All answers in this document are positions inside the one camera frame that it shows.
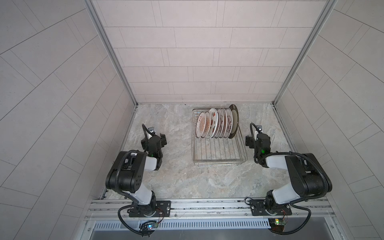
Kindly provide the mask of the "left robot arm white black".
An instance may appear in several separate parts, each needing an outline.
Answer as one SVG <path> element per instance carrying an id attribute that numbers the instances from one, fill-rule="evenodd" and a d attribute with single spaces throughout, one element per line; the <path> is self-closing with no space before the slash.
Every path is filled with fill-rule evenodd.
<path id="1" fill-rule="evenodd" d="M 142 140 L 144 151 L 121 151 L 109 173 L 105 186 L 133 201 L 131 217 L 151 217 L 157 211 L 156 195 L 142 184 L 144 171 L 157 171 L 162 164 L 162 148 L 167 144 L 164 134 Z"/>

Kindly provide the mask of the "watermelon pattern plate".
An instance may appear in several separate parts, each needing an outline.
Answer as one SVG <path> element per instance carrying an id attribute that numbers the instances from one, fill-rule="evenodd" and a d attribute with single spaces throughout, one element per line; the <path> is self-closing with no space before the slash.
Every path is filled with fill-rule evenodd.
<path id="1" fill-rule="evenodd" d="M 233 114 L 230 108 L 226 108 L 225 111 L 226 111 L 227 121 L 226 121 L 226 131 L 224 134 L 224 138 L 229 138 L 233 128 Z"/>

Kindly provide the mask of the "red characters white plate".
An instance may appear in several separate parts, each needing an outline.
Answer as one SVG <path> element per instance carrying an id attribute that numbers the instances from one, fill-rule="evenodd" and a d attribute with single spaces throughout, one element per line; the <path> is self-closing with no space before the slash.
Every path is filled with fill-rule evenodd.
<path id="1" fill-rule="evenodd" d="M 221 108 L 222 110 L 222 124 L 221 124 L 221 134 L 219 136 L 219 138 L 223 138 L 224 135 L 225 135 L 225 132 L 226 132 L 226 124 L 227 124 L 227 115 L 226 115 L 226 109 L 225 108 Z"/>

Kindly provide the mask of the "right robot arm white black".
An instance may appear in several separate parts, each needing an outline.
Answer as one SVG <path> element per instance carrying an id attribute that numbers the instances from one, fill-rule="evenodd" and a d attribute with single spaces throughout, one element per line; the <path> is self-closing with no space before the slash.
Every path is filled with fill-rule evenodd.
<path id="1" fill-rule="evenodd" d="M 283 214 L 291 204 L 322 198 L 332 191 L 330 178 L 313 154 L 272 153 L 271 138 L 263 133 L 246 136 L 246 146 L 255 150 L 255 163 L 264 168 L 286 170 L 290 177 L 288 184 L 268 191 L 262 203 L 250 200 L 254 209 L 264 210 L 267 215 Z"/>

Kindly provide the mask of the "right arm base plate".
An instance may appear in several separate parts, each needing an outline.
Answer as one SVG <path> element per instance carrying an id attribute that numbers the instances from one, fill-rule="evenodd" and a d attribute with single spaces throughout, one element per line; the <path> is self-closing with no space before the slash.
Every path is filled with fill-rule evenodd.
<path id="1" fill-rule="evenodd" d="M 290 205 L 278 205 L 265 199 L 247 198 L 245 203 L 251 208 L 253 216 L 291 216 Z"/>

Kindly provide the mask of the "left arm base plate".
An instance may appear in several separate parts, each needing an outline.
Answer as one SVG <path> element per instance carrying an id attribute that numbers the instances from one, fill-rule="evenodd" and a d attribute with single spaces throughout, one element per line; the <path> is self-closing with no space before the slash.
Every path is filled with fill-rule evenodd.
<path id="1" fill-rule="evenodd" d="M 127 210 L 130 218 L 156 218 L 169 217 L 171 210 L 171 201 L 156 201 L 149 205 L 137 205 Z"/>

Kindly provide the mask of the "dark rimmed cream plate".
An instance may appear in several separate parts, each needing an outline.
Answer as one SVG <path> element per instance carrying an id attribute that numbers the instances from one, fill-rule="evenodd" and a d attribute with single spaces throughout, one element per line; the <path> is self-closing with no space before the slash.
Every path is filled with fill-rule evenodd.
<path id="1" fill-rule="evenodd" d="M 229 139 L 232 139 L 235 137 L 238 127 L 239 127 L 239 112 L 236 105 L 232 104 L 230 105 L 230 110 L 232 112 L 233 120 L 232 120 L 232 130 L 229 135 Z"/>

